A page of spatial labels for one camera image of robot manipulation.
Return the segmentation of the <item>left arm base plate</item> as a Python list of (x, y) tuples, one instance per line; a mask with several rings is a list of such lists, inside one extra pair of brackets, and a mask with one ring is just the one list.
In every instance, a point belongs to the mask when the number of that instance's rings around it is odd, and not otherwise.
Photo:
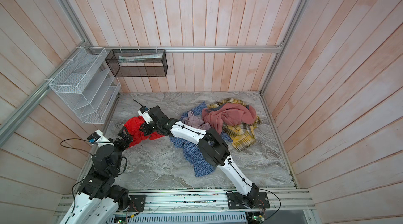
[(143, 212), (146, 195), (124, 195), (118, 201), (118, 211)]

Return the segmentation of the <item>red cloth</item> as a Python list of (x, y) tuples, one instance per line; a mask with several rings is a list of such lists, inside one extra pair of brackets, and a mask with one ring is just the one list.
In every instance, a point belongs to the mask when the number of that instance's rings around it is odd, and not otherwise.
[(129, 147), (134, 147), (135, 145), (141, 143), (144, 140), (157, 140), (162, 138), (163, 135), (160, 135), (157, 132), (152, 133), (149, 136), (145, 136), (142, 131), (140, 131), (141, 126), (145, 123), (143, 117), (133, 117), (129, 119), (125, 124), (124, 127), (127, 129), (127, 132), (132, 136), (132, 142), (130, 143)]

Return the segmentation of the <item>light mauve cloth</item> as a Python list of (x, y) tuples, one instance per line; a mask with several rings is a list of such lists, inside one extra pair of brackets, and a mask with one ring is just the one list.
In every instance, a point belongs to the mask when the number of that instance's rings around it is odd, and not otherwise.
[(199, 116), (195, 115), (193, 111), (189, 111), (187, 117), (182, 119), (182, 122), (197, 129), (209, 130), (211, 128), (209, 123), (204, 122)]

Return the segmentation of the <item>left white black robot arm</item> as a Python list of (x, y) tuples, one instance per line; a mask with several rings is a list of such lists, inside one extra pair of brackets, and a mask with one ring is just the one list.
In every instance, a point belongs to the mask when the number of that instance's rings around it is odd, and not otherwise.
[(84, 179), (73, 191), (73, 203), (61, 220), (62, 224), (105, 224), (117, 212), (127, 212), (131, 198), (129, 190), (116, 185), (115, 179), (123, 174), (121, 170), (124, 150), (129, 148), (133, 138), (122, 128), (118, 138), (106, 138), (102, 131), (92, 133), (87, 142), (98, 147), (91, 155), (92, 166)]

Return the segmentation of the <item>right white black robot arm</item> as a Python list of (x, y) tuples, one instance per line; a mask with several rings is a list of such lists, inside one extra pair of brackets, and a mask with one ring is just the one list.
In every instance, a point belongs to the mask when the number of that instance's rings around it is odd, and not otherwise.
[(197, 145), (205, 161), (222, 170), (235, 185), (237, 191), (229, 194), (233, 196), (233, 202), (247, 208), (252, 208), (258, 202), (259, 188), (235, 164), (228, 145), (215, 129), (197, 129), (177, 119), (170, 119), (159, 106), (153, 108), (142, 106), (137, 113), (145, 120), (142, 125), (145, 135), (157, 132), (163, 136), (182, 138)]

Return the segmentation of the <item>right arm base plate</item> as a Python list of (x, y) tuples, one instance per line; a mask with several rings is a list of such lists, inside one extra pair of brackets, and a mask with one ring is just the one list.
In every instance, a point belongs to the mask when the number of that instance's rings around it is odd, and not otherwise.
[(259, 192), (256, 196), (245, 196), (238, 192), (227, 191), (227, 203), (229, 209), (269, 209), (270, 203), (265, 192)]

